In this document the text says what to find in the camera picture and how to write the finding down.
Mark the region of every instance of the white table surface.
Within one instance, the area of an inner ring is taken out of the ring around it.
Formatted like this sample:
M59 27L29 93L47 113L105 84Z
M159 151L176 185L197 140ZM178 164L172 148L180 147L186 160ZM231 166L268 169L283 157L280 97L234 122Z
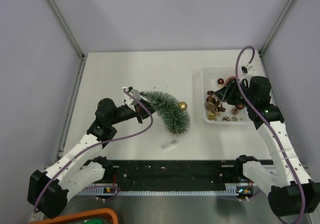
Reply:
M90 53L79 88L69 128L65 152L71 150L95 120L99 100L111 98L117 106L124 103L122 86L133 86L139 91L168 92L188 104L191 126L188 133L177 138L175 146L166 150L161 145L174 140L160 118L154 114L152 128L140 136L110 143L101 153L109 159L149 160L223 160L239 155L253 155L271 159L262 138L251 126L219 126L205 123L202 115L200 71L204 66L235 66L240 50L219 51L163 51ZM241 63L247 63L247 50ZM256 54L252 65L264 75ZM150 119L138 124L131 119L114 125L115 138L143 130Z

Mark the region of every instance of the gold ornament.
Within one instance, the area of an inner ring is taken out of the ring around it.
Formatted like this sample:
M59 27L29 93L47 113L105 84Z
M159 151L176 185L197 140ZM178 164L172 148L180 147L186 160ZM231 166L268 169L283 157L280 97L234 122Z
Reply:
M179 103L178 103L178 106L179 106L179 108L180 108L182 111L185 111L185 110L188 108L187 103L186 103L186 102L183 102L183 101L179 102Z

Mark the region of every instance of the white wall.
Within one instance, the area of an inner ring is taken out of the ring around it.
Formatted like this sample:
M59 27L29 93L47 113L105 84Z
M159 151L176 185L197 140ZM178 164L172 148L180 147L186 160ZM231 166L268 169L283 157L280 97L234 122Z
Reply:
M261 48L287 0L55 0L84 52Z
M266 53L289 137L320 181L320 0L298 0Z
M45 0L0 0L0 223L26 223L30 175L52 161L80 61Z

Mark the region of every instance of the plastic basket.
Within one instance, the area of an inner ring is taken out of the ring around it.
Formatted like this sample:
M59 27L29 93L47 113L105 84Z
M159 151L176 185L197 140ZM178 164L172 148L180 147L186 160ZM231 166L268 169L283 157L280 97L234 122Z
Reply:
M215 125L250 125L252 121L248 117L246 108L239 111L239 114L232 115L231 110L235 107L233 105L228 105L223 103L223 107L226 109L225 112L220 112L221 116L216 116L216 121L208 119L208 111L205 108L206 98L208 97L207 91L216 91L221 87L217 83L219 78L223 78L224 81L230 76L235 75L234 67L218 67L218 66L206 66L202 69L201 77L201 91L202 91L202 111L203 118L205 122ZM238 121L222 121L224 116L228 116L230 120L233 116L237 118Z

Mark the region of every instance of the green object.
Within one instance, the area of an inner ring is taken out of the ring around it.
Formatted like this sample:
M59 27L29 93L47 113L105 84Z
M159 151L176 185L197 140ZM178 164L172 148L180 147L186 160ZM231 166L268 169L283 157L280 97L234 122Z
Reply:
M187 132L190 126L190 116L187 111L180 109L179 100L174 96L161 91L142 91L140 95L150 102L172 134L179 135Z
M104 223L100 219L95 219L95 220L86 221L83 224L104 224Z

